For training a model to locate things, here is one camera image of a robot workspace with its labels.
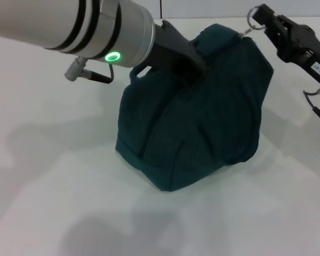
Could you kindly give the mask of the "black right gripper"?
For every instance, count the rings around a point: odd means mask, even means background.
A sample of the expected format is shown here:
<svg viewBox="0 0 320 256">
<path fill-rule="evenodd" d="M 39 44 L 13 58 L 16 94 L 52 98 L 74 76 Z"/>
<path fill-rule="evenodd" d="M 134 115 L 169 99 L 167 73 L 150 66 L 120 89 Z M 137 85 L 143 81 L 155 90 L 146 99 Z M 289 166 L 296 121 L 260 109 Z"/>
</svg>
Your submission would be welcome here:
<svg viewBox="0 0 320 256">
<path fill-rule="evenodd" d="M 265 29 L 265 34 L 277 49 L 277 56 L 294 63 L 320 83 L 320 41 L 306 25 L 299 25 L 284 15 L 277 15 L 268 5 L 255 6 L 252 19 Z"/>
</svg>

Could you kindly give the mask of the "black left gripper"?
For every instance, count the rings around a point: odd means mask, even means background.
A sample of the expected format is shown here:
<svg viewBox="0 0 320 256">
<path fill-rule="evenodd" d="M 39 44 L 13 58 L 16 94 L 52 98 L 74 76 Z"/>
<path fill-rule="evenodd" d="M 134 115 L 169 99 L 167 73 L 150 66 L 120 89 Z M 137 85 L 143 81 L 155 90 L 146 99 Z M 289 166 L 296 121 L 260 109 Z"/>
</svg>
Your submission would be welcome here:
<svg viewBox="0 0 320 256">
<path fill-rule="evenodd" d="M 160 26 L 155 26 L 155 40 L 143 64 L 170 71 L 191 85 L 204 78 L 208 71 L 194 43 L 166 20 Z"/>
</svg>

